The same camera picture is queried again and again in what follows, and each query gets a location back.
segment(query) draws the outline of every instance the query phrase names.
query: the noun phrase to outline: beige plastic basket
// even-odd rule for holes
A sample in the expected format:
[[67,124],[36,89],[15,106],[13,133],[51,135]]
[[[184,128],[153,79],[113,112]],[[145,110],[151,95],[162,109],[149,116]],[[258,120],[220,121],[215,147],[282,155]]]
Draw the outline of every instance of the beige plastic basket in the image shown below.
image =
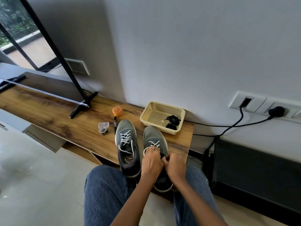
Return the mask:
[[[166,128],[166,125],[169,124],[169,121],[165,119],[171,115],[177,116],[181,120],[180,124],[177,126],[177,130]],[[150,102],[142,112],[140,120],[145,126],[152,125],[159,129],[161,132],[175,135],[181,129],[184,117],[185,110],[183,110],[182,108],[163,104],[160,102]]]

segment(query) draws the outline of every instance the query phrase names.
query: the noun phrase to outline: sneaker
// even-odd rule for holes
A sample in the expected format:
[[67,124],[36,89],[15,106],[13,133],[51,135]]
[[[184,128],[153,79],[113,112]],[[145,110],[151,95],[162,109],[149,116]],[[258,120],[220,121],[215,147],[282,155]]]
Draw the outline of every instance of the sneaker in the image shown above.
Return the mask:
[[[155,146],[160,149],[161,158],[168,154],[166,139],[164,138],[162,133],[154,126],[148,126],[144,129],[143,145],[145,148],[143,155],[145,155],[146,149],[151,146]],[[172,182],[168,178],[165,168],[162,169],[154,185],[154,188],[161,193],[167,192],[172,188]]]
[[137,145],[137,133],[132,122],[122,120],[115,135],[118,161],[122,172],[128,178],[135,178],[141,174],[141,163]]

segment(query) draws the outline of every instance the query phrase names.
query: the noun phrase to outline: electrical outlet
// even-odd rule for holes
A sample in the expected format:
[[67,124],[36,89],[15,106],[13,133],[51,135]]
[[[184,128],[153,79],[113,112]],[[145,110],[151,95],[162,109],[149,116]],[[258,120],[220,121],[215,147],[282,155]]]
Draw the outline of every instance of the electrical outlet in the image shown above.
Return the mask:
[[255,113],[269,116],[268,110],[277,106],[282,106],[285,109],[284,117],[281,119],[301,123],[301,102],[297,101],[267,97]]
[[84,61],[75,59],[65,59],[73,72],[90,75]]
[[231,101],[229,108],[239,109],[240,105],[245,101],[246,98],[251,100],[244,108],[244,110],[250,113],[255,113],[258,108],[265,102],[267,97],[244,91],[238,91]]

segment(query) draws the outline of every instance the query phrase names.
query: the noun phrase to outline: television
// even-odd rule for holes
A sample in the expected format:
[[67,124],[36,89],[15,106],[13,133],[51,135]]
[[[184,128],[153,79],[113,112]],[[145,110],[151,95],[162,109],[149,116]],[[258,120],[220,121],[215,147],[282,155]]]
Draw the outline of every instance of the television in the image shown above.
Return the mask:
[[10,60],[0,60],[1,84],[20,85],[76,103],[71,119],[90,107],[97,92],[87,95],[80,87],[28,1],[0,0],[0,5],[0,56]]

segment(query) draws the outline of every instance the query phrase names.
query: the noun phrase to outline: blue denim jeans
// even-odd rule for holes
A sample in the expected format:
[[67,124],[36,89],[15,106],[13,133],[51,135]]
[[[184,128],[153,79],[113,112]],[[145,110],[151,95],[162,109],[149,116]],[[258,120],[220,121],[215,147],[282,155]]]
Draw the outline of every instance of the blue denim jeans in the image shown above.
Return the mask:
[[[203,172],[188,166],[186,180],[192,189],[220,217],[217,205]],[[84,226],[107,226],[117,216],[134,187],[129,186],[126,176],[113,167],[101,165],[95,167],[85,183]],[[180,193],[174,193],[175,220],[177,225],[198,225],[187,202]]]

